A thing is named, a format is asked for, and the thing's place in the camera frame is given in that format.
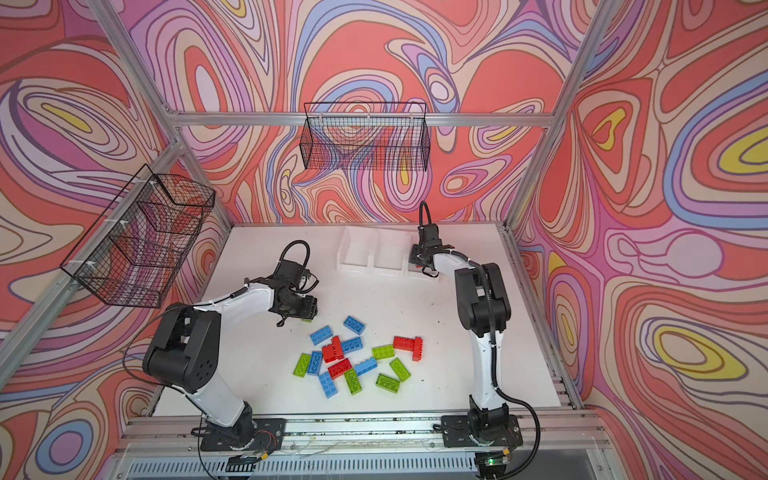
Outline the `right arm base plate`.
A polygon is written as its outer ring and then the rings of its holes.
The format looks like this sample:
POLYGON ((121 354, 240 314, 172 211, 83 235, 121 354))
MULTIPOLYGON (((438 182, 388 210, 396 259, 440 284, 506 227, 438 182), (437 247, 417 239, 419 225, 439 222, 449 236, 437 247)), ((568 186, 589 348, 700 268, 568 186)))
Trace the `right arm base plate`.
POLYGON ((518 417, 510 414, 507 425, 499 421, 490 426, 474 426, 467 415, 444 415, 432 425, 448 448, 508 447, 515 450, 524 443, 518 417))

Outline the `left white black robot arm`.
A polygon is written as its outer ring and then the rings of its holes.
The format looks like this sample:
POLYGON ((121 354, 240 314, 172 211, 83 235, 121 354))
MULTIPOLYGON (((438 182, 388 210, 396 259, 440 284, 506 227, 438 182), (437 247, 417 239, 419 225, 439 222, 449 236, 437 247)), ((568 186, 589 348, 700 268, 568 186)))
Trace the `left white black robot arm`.
POLYGON ((257 436, 251 406, 218 373, 222 332, 261 313, 277 315, 278 327, 288 319, 313 319, 318 301, 311 292, 319 280, 307 267, 310 254, 307 241, 294 240, 271 275, 246 279, 218 300, 173 304, 160 316, 142 370, 160 385, 180 390, 201 412, 203 425, 193 434, 209 446, 242 451, 257 436))

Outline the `red lego pair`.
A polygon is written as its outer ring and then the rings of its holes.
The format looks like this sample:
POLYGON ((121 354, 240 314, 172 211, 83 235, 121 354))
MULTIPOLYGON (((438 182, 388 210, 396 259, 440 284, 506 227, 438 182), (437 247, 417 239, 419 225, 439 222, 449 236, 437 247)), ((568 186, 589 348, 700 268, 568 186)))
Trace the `red lego pair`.
POLYGON ((333 336, 330 343, 322 347, 321 353, 324 362, 328 364, 343 360, 344 352, 339 337, 333 336))

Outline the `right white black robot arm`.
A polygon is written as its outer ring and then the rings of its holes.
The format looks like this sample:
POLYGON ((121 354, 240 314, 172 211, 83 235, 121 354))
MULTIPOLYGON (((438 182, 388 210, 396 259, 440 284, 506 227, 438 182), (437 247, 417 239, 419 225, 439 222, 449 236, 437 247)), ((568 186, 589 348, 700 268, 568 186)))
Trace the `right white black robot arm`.
POLYGON ((432 223, 418 226, 418 240, 412 245, 409 263, 431 278, 452 277, 457 314, 472 345, 473 391, 467 412, 469 439, 480 446, 502 441, 513 450, 522 445, 519 429, 512 425, 512 405, 532 412, 527 402, 503 392, 500 347, 511 304, 500 267, 479 263, 440 238, 432 223))

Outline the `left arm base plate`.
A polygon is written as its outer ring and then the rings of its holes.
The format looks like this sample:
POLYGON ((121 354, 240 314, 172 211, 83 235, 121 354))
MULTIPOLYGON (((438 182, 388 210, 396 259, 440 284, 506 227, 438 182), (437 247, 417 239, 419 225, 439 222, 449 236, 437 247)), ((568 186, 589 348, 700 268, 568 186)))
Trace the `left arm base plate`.
POLYGON ((244 434, 233 429, 203 421, 198 428, 200 449, 203 452, 235 452, 280 450, 287 420, 279 417, 253 418, 252 431, 244 434))

